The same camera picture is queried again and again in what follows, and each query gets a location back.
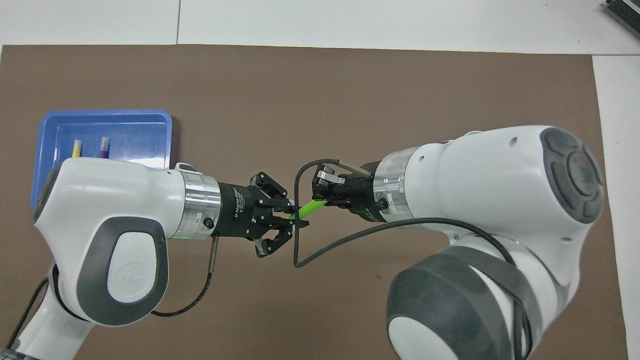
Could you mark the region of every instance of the blue plastic container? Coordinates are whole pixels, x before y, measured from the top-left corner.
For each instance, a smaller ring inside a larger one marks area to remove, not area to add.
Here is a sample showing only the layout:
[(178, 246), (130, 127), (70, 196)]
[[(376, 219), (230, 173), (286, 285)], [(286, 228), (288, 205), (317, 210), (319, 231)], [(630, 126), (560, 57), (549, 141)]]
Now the blue plastic container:
[(81, 156), (97, 158), (102, 137), (109, 138), (109, 159), (169, 168), (172, 119), (164, 110), (52, 111), (40, 122), (33, 168), (31, 209), (35, 208), (49, 172), (70, 158), (74, 140), (82, 140)]

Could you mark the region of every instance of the silver metal band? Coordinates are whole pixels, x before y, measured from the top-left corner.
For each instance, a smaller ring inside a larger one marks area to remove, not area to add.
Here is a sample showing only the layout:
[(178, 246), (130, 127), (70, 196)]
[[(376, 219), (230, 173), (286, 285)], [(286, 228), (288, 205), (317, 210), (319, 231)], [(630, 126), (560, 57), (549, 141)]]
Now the silver metal band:
[[(407, 164), (418, 147), (392, 152), (378, 165), (373, 178), (373, 196), (376, 201), (385, 199), (388, 207), (380, 211), (387, 222), (414, 218), (404, 194), (404, 173)], [(410, 227), (422, 228), (421, 225)]]
[(184, 178), (184, 211), (180, 225), (172, 238), (204, 240), (211, 235), (204, 219), (218, 223), (221, 197), (220, 186), (211, 176), (180, 171)]

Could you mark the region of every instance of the brown paper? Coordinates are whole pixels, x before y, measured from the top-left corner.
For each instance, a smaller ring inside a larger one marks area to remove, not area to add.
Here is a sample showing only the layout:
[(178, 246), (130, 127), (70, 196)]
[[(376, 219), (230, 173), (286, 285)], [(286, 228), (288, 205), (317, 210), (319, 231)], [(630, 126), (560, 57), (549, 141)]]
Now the brown paper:
[[(318, 158), (361, 164), (470, 130), (563, 127), (604, 170), (589, 56), (213, 45), (4, 46), (0, 67), (0, 339), (8, 339), (52, 257), (29, 194), (40, 119), (52, 110), (161, 108), (173, 155), (218, 181), (265, 171), (288, 190)], [(461, 176), (471, 176), (461, 172)], [(310, 196), (303, 178), (303, 199)], [(301, 253), (372, 223), (314, 213)], [(191, 311), (96, 327), (77, 359), (393, 359), (385, 331), (391, 280), (447, 245), (444, 235), (390, 230), (302, 269), (292, 244), (258, 259), (221, 239), (211, 288)], [(159, 309), (200, 291), (209, 242), (170, 242)], [(531, 359), (626, 359), (608, 205), (582, 253), (577, 296)]]

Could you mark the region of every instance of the green marker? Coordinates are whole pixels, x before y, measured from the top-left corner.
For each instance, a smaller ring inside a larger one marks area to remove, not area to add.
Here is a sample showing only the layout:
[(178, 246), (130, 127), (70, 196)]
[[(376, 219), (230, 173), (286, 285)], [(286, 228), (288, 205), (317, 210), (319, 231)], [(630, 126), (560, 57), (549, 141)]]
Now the green marker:
[[(306, 218), (315, 210), (322, 208), (324, 204), (326, 204), (326, 200), (311, 200), (307, 205), (304, 205), (302, 208), (300, 208), (300, 220)], [(294, 220), (295, 218), (295, 214), (289, 216), (289, 220)]]

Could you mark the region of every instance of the white floor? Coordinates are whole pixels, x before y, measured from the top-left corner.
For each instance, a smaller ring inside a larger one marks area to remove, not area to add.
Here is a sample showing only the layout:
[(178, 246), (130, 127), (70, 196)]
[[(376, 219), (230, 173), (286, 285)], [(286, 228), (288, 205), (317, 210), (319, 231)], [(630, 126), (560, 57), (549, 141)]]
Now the white floor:
[(0, 0), (2, 44), (592, 54), (629, 359), (640, 360), (640, 40), (604, 0)]

